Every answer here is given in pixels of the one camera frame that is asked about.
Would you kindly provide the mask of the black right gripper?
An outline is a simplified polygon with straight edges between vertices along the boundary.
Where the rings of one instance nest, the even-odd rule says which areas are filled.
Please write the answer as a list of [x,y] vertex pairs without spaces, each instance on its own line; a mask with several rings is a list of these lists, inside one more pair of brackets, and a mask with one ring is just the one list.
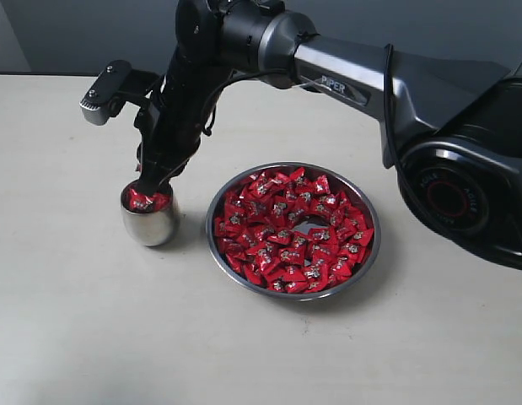
[[169,194],[170,176],[176,176],[200,146],[212,92],[227,80],[227,68],[218,62],[196,64],[181,54],[172,56],[161,84],[150,96],[148,122],[138,151],[140,166],[136,190],[144,195]]

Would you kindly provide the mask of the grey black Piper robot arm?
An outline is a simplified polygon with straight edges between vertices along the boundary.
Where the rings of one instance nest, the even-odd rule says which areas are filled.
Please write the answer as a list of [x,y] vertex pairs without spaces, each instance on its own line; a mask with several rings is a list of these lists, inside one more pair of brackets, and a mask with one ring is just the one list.
[[522,270],[522,75],[324,37],[281,1],[181,1],[175,36],[137,123],[143,193],[183,171],[225,87],[297,85],[379,122],[383,165],[429,229]]

